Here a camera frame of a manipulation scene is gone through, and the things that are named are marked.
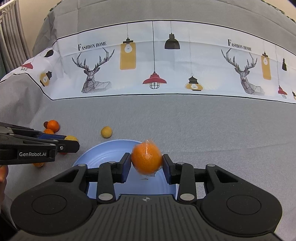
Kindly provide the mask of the person left hand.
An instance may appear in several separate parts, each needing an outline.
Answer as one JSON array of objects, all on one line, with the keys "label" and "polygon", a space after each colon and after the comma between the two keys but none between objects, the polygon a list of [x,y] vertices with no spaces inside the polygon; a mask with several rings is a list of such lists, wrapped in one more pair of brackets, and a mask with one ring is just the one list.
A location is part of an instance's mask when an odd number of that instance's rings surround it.
[{"label": "person left hand", "polygon": [[6,178],[8,176],[9,169],[7,165],[0,167],[0,205],[2,205],[4,200],[4,191],[6,188]]}]

